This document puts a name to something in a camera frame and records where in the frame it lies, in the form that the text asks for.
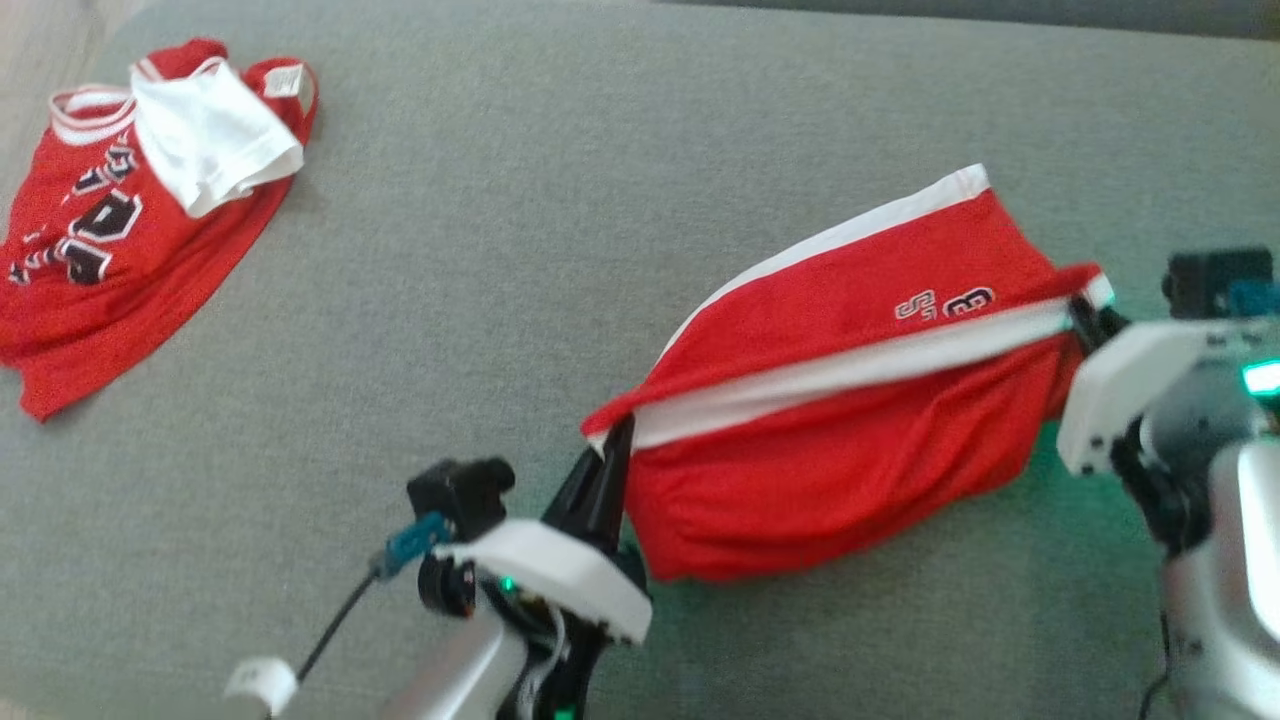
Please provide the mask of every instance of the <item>white cable clip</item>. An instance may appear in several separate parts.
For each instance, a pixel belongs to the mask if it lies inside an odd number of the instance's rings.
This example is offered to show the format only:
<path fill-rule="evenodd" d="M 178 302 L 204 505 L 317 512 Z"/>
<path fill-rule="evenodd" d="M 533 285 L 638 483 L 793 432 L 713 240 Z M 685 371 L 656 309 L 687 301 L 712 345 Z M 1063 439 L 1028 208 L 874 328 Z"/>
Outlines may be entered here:
<path fill-rule="evenodd" d="M 251 657 L 236 666 L 223 697 L 260 700 L 270 716 L 278 717 L 296 692 L 298 678 L 288 662 L 278 657 Z"/>

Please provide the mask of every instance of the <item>green light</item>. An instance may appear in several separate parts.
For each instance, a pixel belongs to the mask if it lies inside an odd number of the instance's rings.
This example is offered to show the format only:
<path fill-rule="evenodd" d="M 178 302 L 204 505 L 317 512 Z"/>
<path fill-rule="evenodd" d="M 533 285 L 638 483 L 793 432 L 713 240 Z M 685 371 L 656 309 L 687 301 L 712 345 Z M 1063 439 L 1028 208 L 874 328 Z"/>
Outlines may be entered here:
<path fill-rule="evenodd" d="M 1280 395 L 1280 360 L 1268 360 L 1244 368 L 1244 387 L 1253 396 Z"/>

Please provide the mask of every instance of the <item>black cable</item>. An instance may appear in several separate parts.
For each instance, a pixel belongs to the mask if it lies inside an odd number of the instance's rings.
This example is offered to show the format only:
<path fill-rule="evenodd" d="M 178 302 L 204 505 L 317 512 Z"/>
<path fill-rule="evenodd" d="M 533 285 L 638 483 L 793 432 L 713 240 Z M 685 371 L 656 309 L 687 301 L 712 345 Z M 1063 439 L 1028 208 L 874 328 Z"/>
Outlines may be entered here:
<path fill-rule="evenodd" d="M 1147 720 L 1151 715 L 1151 706 L 1156 702 L 1156 696 L 1160 691 L 1169 684 L 1169 670 L 1161 673 L 1151 685 L 1147 687 L 1147 694 L 1142 696 L 1142 707 L 1138 710 L 1138 720 Z"/>
<path fill-rule="evenodd" d="M 316 660 L 320 660 L 320 653 L 323 653 L 324 648 L 328 647 L 329 641 L 333 639 L 333 634 L 338 632 L 338 626 L 342 625 L 342 621 L 347 619 L 347 614 L 351 612 L 351 609 L 355 607 L 357 602 L 360 602 L 360 598 L 364 597 L 365 591 L 369 589 L 369 585 L 374 584 L 375 579 L 378 579 L 378 571 L 370 570 L 369 574 L 365 575 L 365 579 L 360 580 L 360 584 L 356 585 L 356 589 L 352 591 L 351 596 L 347 597 L 347 602 L 342 603 L 342 610 L 339 610 L 338 614 L 334 615 L 333 620 L 329 623 L 329 626 L 325 628 L 324 634 L 320 635 L 320 642 L 316 643 L 315 650 L 312 650 L 311 655 L 307 656 L 307 661 L 302 664 L 302 669 L 298 670 L 300 685 L 302 684 L 303 680 L 307 679 L 307 675 L 315 666 Z"/>

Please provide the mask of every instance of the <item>red garment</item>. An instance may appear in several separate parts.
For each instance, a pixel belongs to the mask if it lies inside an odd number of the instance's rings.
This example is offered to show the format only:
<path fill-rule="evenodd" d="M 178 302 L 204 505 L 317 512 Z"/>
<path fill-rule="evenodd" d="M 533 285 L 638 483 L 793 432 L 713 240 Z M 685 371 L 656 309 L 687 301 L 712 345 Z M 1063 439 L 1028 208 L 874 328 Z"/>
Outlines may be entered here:
<path fill-rule="evenodd" d="M 195 40 L 151 54 L 147 68 L 157 79 L 177 79 L 225 55 L 220 42 Z M 296 96 L 266 96 L 270 69 L 300 64 L 278 58 L 241 77 L 306 143 L 315 97 L 303 108 Z M 291 183 L 270 182 L 193 219 L 140 150 L 128 90 L 86 86 L 55 96 L 52 106 L 0 246 L 8 275 L 0 282 L 0 363 L 22 373 L 22 406 L 41 421 L 108 386 L 186 323 Z"/>
<path fill-rule="evenodd" d="M 809 568 L 1023 470 L 1082 360 L 1075 295 L 1111 290 L 1056 270 L 974 165 L 732 281 L 582 432 L 635 414 L 627 511 L 657 578 Z"/>

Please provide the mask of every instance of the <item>white label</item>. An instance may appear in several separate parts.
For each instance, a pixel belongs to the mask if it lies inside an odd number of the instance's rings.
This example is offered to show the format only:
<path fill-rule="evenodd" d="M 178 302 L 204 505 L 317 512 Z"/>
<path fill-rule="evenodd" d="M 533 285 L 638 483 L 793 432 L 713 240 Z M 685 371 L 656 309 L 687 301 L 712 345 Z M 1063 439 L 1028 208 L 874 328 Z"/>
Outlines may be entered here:
<path fill-rule="evenodd" d="M 227 683 L 224 697 L 244 696 L 262 701 L 275 717 L 293 698 L 298 679 L 288 664 L 276 657 L 255 657 L 241 662 Z"/>
<path fill-rule="evenodd" d="M 268 70 L 266 91 L 264 95 L 268 97 L 297 97 L 298 91 L 302 88 L 303 72 L 305 68 L 302 65 Z"/>

